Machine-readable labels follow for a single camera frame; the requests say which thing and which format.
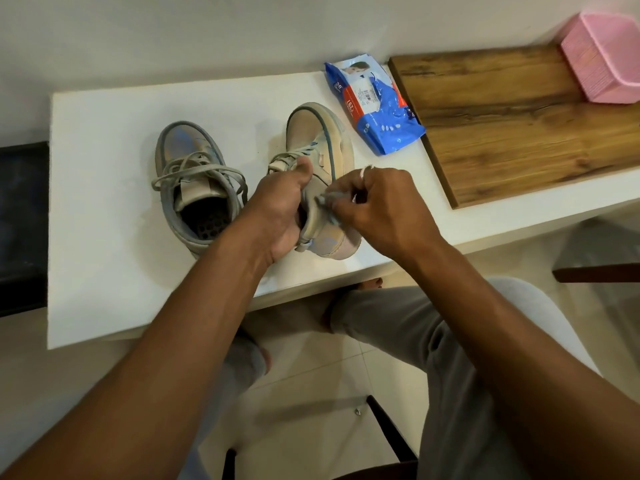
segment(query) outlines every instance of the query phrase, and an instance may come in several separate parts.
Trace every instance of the blue plastic package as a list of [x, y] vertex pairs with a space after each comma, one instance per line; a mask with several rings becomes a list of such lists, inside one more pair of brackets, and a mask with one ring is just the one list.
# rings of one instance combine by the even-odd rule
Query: blue plastic package
[[324, 68], [358, 132], [376, 154], [398, 151], [424, 134], [396, 83], [372, 56], [325, 63]]

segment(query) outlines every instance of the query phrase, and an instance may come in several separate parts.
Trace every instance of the shoe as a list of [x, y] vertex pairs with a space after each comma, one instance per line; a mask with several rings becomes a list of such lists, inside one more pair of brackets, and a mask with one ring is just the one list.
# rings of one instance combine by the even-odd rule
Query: shoe
[[160, 192], [164, 217], [196, 258], [238, 216], [240, 193], [246, 203], [244, 175], [225, 166], [213, 138], [188, 121], [171, 123], [160, 133], [156, 174], [151, 186]]
[[269, 173], [296, 167], [301, 156], [311, 159], [314, 174], [302, 190], [300, 238], [297, 251], [309, 250], [320, 257], [346, 259], [358, 249], [362, 240], [354, 229], [343, 229], [329, 210], [320, 205], [320, 197], [337, 178], [354, 168], [351, 138], [341, 120], [316, 102], [297, 107], [287, 122], [287, 151], [276, 155]]

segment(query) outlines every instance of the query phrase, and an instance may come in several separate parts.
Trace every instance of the pants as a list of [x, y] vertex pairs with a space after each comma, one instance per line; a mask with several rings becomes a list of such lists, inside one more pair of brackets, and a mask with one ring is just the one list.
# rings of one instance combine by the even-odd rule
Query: pants
[[[542, 291], [515, 278], [488, 281], [569, 353], [598, 371], [569, 322]], [[420, 288], [350, 291], [333, 308], [331, 327], [427, 373], [429, 410], [420, 444], [419, 480], [529, 478], [494, 420], [493, 400], [475, 368]], [[264, 372], [258, 348], [247, 340], [238, 341], [225, 360], [225, 373], [215, 387], [196, 445], [222, 409]], [[180, 478], [209, 478], [196, 449]]]

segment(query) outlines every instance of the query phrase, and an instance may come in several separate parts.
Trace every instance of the person's right hand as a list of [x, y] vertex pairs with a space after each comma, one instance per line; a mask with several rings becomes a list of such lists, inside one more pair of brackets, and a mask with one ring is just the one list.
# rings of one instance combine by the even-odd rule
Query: person's right hand
[[[361, 171], [353, 170], [327, 188], [327, 193], [339, 191], [351, 196], [329, 201], [343, 225], [354, 227], [375, 250], [401, 266], [426, 248], [444, 243], [409, 172], [367, 168], [361, 178]], [[366, 202], [352, 202], [356, 193], [363, 191]]]

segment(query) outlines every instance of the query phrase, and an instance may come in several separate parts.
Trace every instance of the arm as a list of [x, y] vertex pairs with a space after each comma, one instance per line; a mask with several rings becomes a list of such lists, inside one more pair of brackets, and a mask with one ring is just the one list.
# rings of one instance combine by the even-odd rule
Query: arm
[[300, 234], [311, 173], [300, 159], [265, 177], [132, 352], [1, 478], [176, 478], [258, 282]]
[[367, 201], [340, 199], [333, 211], [425, 291], [511, 419], [506, 430], [516, 448], [524, 438], [548, 467], [562, 465], [571, 476], [639, 478], [640, 406], [530, 322], [444, 241], [409, 173], [373, 168], [362, 181], [359, 172], [334, 190], [366, 191]]

